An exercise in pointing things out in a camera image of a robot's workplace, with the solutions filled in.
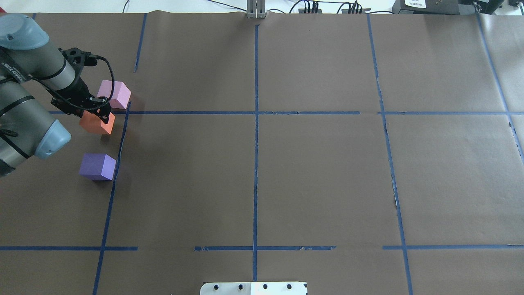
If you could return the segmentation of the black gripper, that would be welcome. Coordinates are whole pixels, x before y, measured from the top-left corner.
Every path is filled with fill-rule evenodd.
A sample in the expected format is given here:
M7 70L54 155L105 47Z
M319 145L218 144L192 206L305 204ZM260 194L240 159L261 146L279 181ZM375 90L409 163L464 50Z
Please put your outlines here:
M51 90L51 95L54 97L51 104L66 114L82 118L84 111L88 111L98 116L105 125L110 121L110 99L92 95L81 78L64 89Z

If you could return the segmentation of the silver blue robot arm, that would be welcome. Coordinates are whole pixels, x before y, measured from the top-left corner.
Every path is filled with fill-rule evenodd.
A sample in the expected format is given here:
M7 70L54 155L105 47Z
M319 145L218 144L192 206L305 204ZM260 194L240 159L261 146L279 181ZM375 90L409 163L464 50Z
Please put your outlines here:
M3 14L0 37L0 170L4 177L33 156L49 158L71 140L69 131L24 83L43 86L61 112L78 117L89 112L105 124L110 121L113 95L96 97L81 79L84 67L107 62L106 58L78 48L58 48L31 17Z

